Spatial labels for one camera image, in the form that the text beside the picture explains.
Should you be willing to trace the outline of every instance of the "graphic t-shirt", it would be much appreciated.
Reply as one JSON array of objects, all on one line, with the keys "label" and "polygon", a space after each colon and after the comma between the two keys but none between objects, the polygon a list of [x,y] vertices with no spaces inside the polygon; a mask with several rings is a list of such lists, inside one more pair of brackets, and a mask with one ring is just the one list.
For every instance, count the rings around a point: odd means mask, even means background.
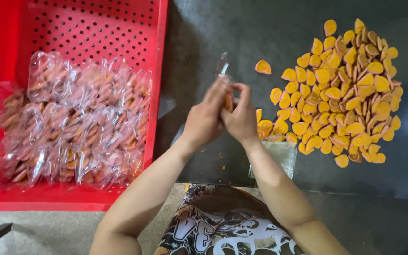
[{"label": "graphic t-shirt", "polygon": [[154,255],[303,255],[267,206],[225,186],[190,185]]}]

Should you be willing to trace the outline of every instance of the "concrete floor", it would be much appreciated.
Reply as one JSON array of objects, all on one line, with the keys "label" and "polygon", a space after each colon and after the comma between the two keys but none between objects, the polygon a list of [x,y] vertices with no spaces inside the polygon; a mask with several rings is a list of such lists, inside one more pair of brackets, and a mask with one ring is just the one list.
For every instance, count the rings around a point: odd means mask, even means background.
[{"label": "concrete floor", "polygon": [[[243,188],[261,198],[258,189]],[[408,255],[408,200],[303,192],[318,215],[354,255]],[[152,254],[185,194],[175,184],[159,214],[139,236]],[[0,212],[14,231],[0,239],[0,255],[80,255],[89,251],[102,212]]]}]

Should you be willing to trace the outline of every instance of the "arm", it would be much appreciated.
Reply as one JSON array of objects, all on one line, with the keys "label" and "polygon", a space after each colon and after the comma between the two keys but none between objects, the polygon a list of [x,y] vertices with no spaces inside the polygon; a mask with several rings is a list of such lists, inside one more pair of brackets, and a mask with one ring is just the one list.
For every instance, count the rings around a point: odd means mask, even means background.
[{"label": "arm", "polygon": [[219,112],[229,89],[217,79],[203,102],[192,107],[184,132],[121,194],[99,223],[89,254],[141,254],[136,240],[157,215],[191,155],[223,130]]},{"label": "arm", "polygon": [[235,84],[234,89],[241,90],[240,100],[234,100],[238,105],[233,113],[222,109],[221,118],[228,132],[244,147],[272,215],[306,254],[349,254],[317,218],[308,200],[259,141],[249,87]]}]

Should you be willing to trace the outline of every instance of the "black table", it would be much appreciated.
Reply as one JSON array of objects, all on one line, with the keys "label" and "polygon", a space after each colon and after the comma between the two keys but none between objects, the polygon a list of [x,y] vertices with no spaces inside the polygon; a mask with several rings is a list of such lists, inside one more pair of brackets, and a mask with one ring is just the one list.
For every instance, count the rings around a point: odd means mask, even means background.
[{"label": "black table", "polygon": [[[353,30],[356,18],[399,50],[393,65],[398,69],[395,79],[404,88],[395,113],[402,127],[393,141],[379,142],[385,164],[350,162],[342,169],[333,154],[299,153],[293,181],[302,190],[408,198],[408,2],[404,1],[175,0],[169,13],[160,108],[165,110],[171,103],[175,107],[158,122],[156,157],[170,147],[190,107],[203,98],[223,52],[229,53],[227,73],[251,86],[252,102],[263,109],[263,119],[274,121],[279,108],[270,102],[269,94],[272,88],[284,89],[283,70],[294,68],[315,37],[323,41],[326,20],[335,20],[336,34],[342,35]],[[272,75],[254,71],[260,59],[271,64]],[[243,148],[229,134],[204,149],[191,158],[179,182],[255,185],[248,177]]]}]

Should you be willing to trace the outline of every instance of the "hand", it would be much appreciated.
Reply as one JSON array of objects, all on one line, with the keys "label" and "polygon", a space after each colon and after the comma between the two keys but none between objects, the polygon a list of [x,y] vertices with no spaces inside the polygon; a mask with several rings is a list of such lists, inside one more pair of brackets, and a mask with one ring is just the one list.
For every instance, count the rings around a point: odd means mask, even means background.
[{"label": "hand", "polygon": [[230,85],[227,79],[217,78],[207,90],[202,103],[193,106],[188,113],[184,132],[180,139],[193,148],[193,151],[212,142],[223,131],[223,123],[219,113],[229,89]]},{"label": "hand", "polygon": [[234,98],[237,106],[232,113],[223,108],[220,116],[228,132],[246,148],[253,142],[259,142],[256,108],[250,102],[250,87],[245,84],[234,84],[232,87],[241,91],[240,99]]}]

